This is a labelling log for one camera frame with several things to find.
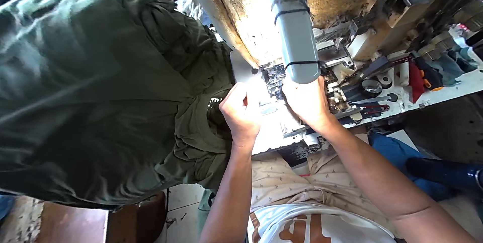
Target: right hand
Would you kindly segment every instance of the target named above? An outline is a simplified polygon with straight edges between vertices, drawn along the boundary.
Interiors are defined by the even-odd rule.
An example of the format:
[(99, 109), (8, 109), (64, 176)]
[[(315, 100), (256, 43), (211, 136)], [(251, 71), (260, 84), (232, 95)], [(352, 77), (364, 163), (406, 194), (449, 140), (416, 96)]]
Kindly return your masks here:
[(292, 110), (317, 133), (324, 136), (340, 125), (329, 111), (322, 76), (308, 84), (298, 84), (285, 78), (282, 91)]

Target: forearm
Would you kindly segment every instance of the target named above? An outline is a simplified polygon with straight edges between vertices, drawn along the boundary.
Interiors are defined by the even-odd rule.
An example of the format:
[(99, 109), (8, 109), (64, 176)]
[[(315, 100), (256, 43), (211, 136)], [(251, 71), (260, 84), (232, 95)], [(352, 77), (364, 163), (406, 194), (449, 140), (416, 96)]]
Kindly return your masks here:
[(324, 137), (356, 185), (407, 242), (474, 242), (462, 227), (385, 157), (339, 123)]
[(388, 217), (418, 212), (435, 203), (386, 158), (338, 122), (323, 136), (335, 148), (357, 186)]
[(252, 196), (252, 149), (232, 146), (228, 166), (203, 228), (200, 242), (242, 242)]

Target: screwdriver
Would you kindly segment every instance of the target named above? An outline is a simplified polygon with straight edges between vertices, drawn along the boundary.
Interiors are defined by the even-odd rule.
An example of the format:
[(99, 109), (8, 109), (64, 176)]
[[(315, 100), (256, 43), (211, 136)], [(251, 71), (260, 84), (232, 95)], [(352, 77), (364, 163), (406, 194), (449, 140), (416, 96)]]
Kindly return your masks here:
[(438, 91), (443, 88), (443, 76), (438, 70), (432, 68), (423, 57), (415, 57), (414, 62), (419, 68), (419, 72), (423, 77), (424, 86), (431, 91)]

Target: left hand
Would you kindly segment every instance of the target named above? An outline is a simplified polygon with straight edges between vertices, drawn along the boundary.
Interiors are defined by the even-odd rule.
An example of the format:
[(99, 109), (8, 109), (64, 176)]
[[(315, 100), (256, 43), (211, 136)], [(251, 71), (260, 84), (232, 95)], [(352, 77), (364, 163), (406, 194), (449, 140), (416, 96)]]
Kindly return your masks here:
[(230, 127), (233, 145), (241, 148), (253, 146), (260, 131), (261, 113), (259, 102), (247, 85), (235, 84), (219, 108)]

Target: leg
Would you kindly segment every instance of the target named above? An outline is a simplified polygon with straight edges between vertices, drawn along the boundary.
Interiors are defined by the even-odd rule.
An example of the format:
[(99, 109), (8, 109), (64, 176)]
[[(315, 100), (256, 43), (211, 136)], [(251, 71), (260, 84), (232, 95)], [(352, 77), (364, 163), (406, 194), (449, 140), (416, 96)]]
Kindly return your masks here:
[[(355, 133), (368, 143), (365, 133)], [(397, 231), (382, 212), (372, 204), (355, 185), (335, 150), (314, 153), (307, 157), (311, 176), (307, 177), (314, 190), (323, 193), (321, 203), (361, 215), (389, 229), (395, 236)]]
[(292, 203), (293, 196), (311, 185), (295, 174), (278, 153), (252, 160), (252, 204), (250, 212), (268, 205)]

